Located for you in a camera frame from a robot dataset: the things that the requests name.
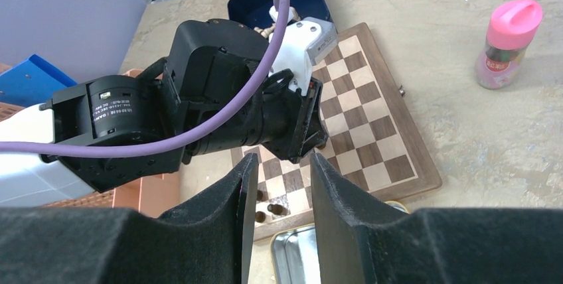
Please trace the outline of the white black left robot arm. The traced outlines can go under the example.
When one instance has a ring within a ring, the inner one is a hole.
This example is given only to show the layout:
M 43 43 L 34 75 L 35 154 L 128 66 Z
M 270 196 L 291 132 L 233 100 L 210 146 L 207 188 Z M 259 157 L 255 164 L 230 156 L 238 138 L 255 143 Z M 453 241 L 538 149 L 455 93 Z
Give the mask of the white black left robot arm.
M 1 140 L 56 146 L 124 146 L 128 151 L 178 137 L 216 115 L 263 60 L 270 39 L 226 19 L 185 21 L 168 56 L 140 75 L 111 75 L 57 91 L 1 122 Z M 33 207 L 105 192 L 141 177 L 174 173 L 194 156 L 262 145 L 298 163 L 328 138 L 322 83 L 312 76 L 337 45 L 333 23 L 290 23 L 273 66 L 234 115 L 196 141 L 140 157 L 1 154 L 1 205 Z

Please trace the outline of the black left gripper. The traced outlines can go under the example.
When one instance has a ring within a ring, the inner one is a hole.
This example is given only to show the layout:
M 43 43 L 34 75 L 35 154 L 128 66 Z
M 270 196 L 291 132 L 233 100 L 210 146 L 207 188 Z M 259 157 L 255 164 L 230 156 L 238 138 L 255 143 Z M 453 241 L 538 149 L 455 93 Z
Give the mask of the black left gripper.
M 189 131 L 221 110 L 250 79 L 268 45 L 269 39 L 235 21 L 181 23 L 163 69 L 163 93 L 175 132 Z M 319 108 L 322 82 L 312 76 L 302 96 L 289 89 L 291 70 L 269 72 L 227 122 L 185 147 L 184 163 L 197 155 L 262 145 L 296 164 L 326 144 Z

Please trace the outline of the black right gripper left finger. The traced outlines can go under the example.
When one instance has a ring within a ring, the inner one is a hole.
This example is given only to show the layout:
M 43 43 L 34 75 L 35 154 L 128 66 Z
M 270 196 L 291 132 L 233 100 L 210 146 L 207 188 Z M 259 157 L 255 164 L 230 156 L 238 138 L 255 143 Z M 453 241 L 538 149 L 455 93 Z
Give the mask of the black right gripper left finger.
M 129 208 L 4 208 L 2 283 L 246 283 L 258 157 L 158 218 Z

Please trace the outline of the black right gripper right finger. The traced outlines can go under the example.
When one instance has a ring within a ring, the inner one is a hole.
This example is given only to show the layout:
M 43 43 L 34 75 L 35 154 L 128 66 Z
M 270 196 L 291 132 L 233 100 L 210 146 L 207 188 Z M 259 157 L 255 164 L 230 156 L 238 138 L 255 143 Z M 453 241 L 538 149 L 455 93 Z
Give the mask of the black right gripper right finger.
M 561 283 L 562 211 L 423 208 L 411 214 L 311 156 L 323 283 Z

